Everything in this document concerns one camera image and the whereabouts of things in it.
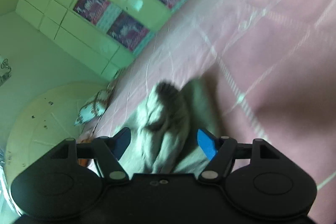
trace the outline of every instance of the pillow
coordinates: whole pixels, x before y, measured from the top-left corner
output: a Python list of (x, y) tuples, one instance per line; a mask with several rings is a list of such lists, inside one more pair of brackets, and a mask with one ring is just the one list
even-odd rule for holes
[(104, 89), (96, 93), (79, 111), (78, 118), (75, 121), (75, 126), (91, 121), (95, 117), (100, 117), (104, 114), (109, 97), (113, 89)]

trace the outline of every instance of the beige round panel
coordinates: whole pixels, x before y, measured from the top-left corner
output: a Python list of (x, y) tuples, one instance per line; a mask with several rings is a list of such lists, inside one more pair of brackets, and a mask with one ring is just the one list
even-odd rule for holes
[(104, 86), (71, 83), (49, 90), (33, 100), (18, 116), (6, 147), (5, 174), (8, 185), (29, 165), (62, 140), (77, 138), (83, 127), (75, 127), (78, 111)]

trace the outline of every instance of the metal object on wall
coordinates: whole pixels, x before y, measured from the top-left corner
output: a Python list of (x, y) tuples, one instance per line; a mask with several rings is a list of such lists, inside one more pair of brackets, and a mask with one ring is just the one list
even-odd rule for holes
[(0, 62), (1, 62), (1, 69), (9, 70), (5, 72), (3, 75), (0, 75), (0, 86), (1, 86), (11, 77), (12, 68), (8, 64), (8, 59), (3, 59), (0, 56)]

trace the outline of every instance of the pink blanket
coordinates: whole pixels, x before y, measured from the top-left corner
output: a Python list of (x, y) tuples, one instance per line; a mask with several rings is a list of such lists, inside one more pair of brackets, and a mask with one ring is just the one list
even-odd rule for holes
[(112, 135), (153, 85), (205, 74), (228, 133), (264, 138), (318, 185), (336, 221), (336, 0), (190, 0), (117, 85), (96, 136)]

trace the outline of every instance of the pink bedsheet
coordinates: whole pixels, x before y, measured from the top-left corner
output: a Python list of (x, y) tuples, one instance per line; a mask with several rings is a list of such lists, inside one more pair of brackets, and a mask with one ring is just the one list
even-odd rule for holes
[(117, 85), (96, 136), (153, 85), (205, 74), (230, 136), (264, 138), (313, 176), (310, 216), (336, 221), (336, 0), (190, 0)]

